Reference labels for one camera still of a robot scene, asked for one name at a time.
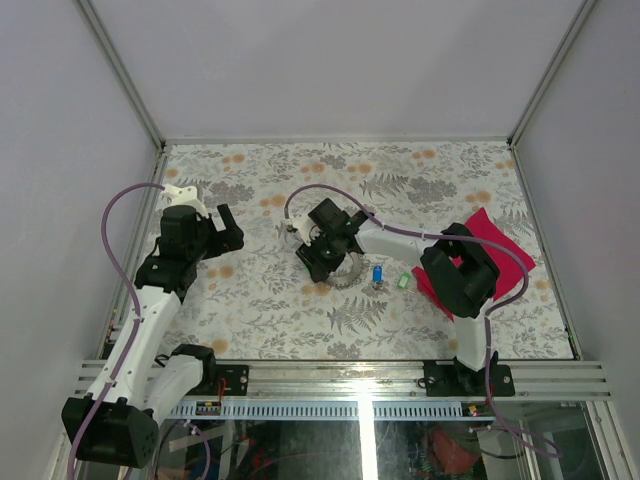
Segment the large keyring with many rings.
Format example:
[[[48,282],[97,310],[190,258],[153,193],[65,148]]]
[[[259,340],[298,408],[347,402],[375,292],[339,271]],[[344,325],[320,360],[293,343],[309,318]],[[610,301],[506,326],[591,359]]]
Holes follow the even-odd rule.
[[[346,255],[338,269],[329,275],[326,283],[336,289],[351,287],[359,281],[363,272],[363,264],[363,255],[357,253]]]

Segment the green key tag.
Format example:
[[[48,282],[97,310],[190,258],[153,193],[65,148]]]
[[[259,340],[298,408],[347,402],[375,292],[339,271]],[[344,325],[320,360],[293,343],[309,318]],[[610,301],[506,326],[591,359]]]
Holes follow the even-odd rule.
[[[397,288],[399,290],[406,290],[409,287],[410,280],[410,275],[407,272],[403,272],[397,281]]]

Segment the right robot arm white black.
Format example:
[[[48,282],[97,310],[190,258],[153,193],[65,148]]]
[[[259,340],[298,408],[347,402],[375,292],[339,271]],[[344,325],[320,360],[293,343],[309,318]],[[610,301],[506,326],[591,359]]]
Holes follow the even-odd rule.
[[[493,303],[500,271],[464,225],[453,223],[440,234],[411,232],[364,210],[351,215],[325,199],[307,216],[289,218],[287,226],[301,239],[296,255],[315,283],[350,283],[367,254],[420,265],[436,300],[454,318],[458,387],[474,395],[490,385],[486,364],[492,353],[483,316]]]

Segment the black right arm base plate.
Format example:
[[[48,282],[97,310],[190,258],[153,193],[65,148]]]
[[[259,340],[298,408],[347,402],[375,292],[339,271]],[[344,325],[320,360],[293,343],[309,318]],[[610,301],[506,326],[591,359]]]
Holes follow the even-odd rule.
[[[450,363],[433,360],[423,362],[423,382],[428,397],[486,396],[486,373],[489,373],[489,390],[493,397],[515,396],[512,371],[506,364],[492,360],[489,369],[474,371],[457,359]]]

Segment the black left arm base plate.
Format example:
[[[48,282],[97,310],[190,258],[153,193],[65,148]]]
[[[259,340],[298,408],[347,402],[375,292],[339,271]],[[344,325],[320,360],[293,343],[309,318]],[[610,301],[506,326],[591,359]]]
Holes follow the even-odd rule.
[[[229,364],[217,367],[214,377],[215,393],[222,398],[246,396],[249,386],[248,365]]]

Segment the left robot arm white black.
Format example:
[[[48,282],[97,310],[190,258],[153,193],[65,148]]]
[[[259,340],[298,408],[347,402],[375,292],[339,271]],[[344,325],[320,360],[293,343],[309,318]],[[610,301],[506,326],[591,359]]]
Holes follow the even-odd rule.
[[[217,387],[213,349],[192,344],[176,347],[158,376],[150,376],[198,265],[244,246],[244,233],[229,207],[222,204],[217,210],[222,229],[191,205],[164,209],[154,248],[136,273],[132,310],[105,365],[85,395],[69,398],[63,407],[70,475],[77,461],[145,467],[171,410],[189,391],[204,395]]]

